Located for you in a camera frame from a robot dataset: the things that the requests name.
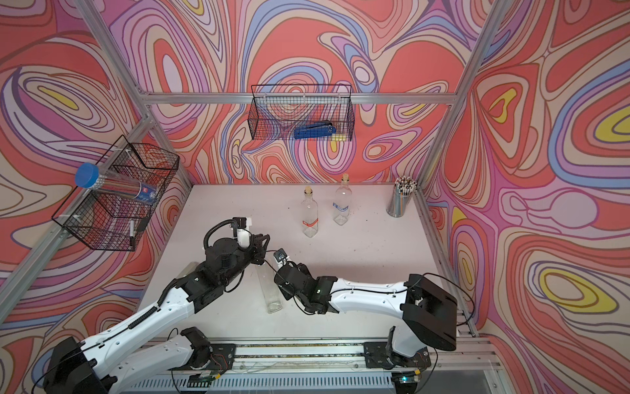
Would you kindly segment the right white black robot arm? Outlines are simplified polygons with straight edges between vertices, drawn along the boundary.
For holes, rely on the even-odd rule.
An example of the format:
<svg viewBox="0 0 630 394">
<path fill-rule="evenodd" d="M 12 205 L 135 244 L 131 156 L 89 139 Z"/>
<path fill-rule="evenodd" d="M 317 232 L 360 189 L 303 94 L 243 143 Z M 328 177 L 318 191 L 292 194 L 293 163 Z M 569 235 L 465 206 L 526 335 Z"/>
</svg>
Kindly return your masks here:
<svg viewBox="0 0 630 394">
<path fill-rule="evenodd" d="M 286 300 L 298 301 L 307 314 L 365 312 L 402 321 L 405 326 L 395 326 L 390 335 L 390 349 L 397 356 L 410 358 L 425 346 L 456 350 L 458 302 L 426 274 L 376 284 L 315 278 L 304 264 L 288 263 L 277 269 L 274 282 Z"/>
</svg>

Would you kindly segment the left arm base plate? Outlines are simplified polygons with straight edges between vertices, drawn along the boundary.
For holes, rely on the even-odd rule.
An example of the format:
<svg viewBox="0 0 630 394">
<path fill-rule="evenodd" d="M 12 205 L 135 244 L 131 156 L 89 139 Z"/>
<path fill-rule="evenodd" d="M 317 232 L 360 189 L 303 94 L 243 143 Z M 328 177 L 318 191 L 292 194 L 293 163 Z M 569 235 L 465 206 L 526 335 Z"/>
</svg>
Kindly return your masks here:
<svg viewBox="0 0 630 394">
<path fill-rule="evenodd" d="M 231 370 L 236 357 L 236 344 L 212 344 L 201 351 L 194 351 L 191 361 L 174 371 L 213 371 L 225 373 Z"/>
</svg>

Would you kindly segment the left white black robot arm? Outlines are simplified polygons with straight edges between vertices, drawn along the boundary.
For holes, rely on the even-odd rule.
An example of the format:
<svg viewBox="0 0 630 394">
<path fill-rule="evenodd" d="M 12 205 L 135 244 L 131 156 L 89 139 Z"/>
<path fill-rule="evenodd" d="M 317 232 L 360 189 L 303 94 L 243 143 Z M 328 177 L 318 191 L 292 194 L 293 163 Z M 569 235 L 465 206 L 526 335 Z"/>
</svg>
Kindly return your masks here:
<svg viewBox="0 0 630 394">
<path fill-rule="evenodd" d="M 230 292 L 229 284 L 251 264 L 264 264 L 270 239 L 247 231 L 221 238 L 205 246 L 205 261 L 173 279 L 156 302 L 85 340 L 62 341 L 53 349 L 43 377 L 44 391 L 122 393 L 169 369 L 206 368 L 213 348 L 198 328 L 186 328 L 150 348 L 145 343 Z"/>
</svg>

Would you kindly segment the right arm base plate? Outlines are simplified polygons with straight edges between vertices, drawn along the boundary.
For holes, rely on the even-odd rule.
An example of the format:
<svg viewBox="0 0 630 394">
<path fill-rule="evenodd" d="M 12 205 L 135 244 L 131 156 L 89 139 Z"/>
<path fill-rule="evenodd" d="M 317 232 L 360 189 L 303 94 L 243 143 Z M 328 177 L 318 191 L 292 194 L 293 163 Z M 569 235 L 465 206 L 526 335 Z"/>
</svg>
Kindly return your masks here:
<svg viewBox="0 0 630 394">
<path fill-rule="evenodd" d="M 386 341 L 366 341 L 363 348 L 364 361 L 368 369 L 414 368 L 423 371 L 431 367 L 431 359 L 426 347 L 413 356 L 402 356 L 396 353 Z"/>
</svg>

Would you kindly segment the clear bottle with black cap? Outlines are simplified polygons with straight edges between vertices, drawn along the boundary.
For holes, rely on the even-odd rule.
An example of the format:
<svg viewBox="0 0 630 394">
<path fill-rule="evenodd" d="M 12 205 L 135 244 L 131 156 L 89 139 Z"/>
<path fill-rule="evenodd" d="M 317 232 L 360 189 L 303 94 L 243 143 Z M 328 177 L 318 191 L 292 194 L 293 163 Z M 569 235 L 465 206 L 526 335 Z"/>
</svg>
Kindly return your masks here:
<svg viewBox="0 0 630 394">
<path fill-rule="evenodd" d="M 266 264 L 256 268 L 267 313 L 277 313 L 283 309 L 281 293 L 274 282 L 275 273 Z"/>
</svg>

